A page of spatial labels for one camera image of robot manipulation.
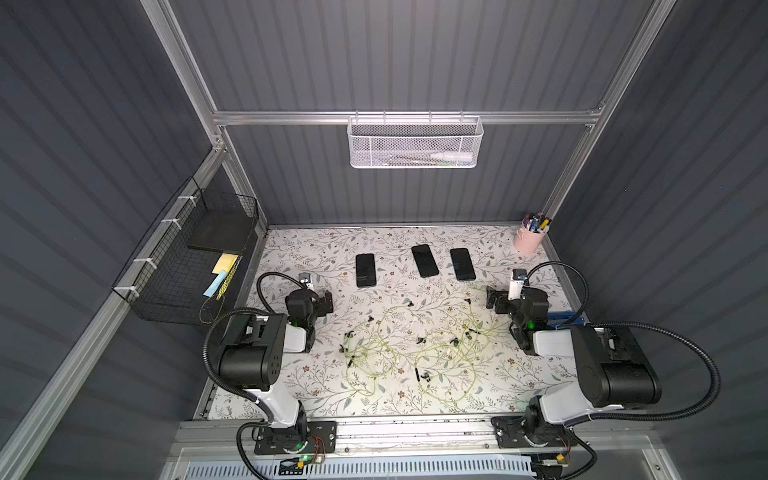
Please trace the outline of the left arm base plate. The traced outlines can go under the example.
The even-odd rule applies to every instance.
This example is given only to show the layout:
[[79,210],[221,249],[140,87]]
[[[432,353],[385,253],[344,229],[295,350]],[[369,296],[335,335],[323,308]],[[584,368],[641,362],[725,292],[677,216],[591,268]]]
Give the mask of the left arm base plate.
[[253,452],[256,455],[334,453],[337,430],[335,421],[309,421],[285,429],[259,429]]

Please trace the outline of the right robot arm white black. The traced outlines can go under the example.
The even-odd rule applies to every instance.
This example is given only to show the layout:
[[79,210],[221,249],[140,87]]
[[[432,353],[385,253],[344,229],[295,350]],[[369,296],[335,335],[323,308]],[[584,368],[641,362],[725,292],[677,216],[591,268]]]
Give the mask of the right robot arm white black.
[[[571,359],[576,367],[574,380],[536,393],[522,413],[492,418],[503,448],[520,439],[546,446],[561,431],[595,420],[679,420],[707,409],[720,394],[722,378],[714,360],[674,331],[638,322],[578,325],[573,318],[563,326],[552,326],[547,293],[527,286],[515,292],[487,288],[486,307],[510,317],[510,333],[525,354]],[[661,399],[662,384],[634,335],[637,330],[670,338],[703,362],[709,387],[700,400],[671,412],[645,412],[645,407]]]

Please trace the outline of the green wired earphones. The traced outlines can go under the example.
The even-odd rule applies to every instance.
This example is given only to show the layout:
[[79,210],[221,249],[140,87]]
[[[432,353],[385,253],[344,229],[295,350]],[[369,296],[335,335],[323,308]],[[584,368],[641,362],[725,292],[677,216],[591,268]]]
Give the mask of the green wired earphones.
[[482,391],[490,363],[506,341],[503,326],[474,298],[465,297],[440,314],[439,325],[416,337],[410,363],[421,395],[458,407]]
[[411,366],[409,340],[414,340],[415,303],[371,309],[348,326],[342,335],[340,353],[345,370],[343,383],[353,396],[369,398],[387,392],[385,383],[404,376]]

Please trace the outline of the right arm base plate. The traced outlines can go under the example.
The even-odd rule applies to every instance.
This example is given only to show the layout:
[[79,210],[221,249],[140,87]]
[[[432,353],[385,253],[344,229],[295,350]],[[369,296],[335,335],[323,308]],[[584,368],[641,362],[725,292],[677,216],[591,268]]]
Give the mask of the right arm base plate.
[[505,415],[492,417],[495,438],[499,448],[544,448],[572,445],[570,435],[562,425],[545,422],[538,417]]

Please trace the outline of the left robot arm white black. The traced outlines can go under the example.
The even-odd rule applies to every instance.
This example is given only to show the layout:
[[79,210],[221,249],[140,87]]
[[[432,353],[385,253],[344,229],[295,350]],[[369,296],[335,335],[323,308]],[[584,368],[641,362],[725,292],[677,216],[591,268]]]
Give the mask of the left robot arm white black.
[[283,359],[311,351],[316,321],[334,311],[333,296],[300,288],[285,301],[285,314],[242,307],[219,315],[206,334],[202,357],[218,388],[261,409],[263,427],[304,436],[306,411],[281,379]]

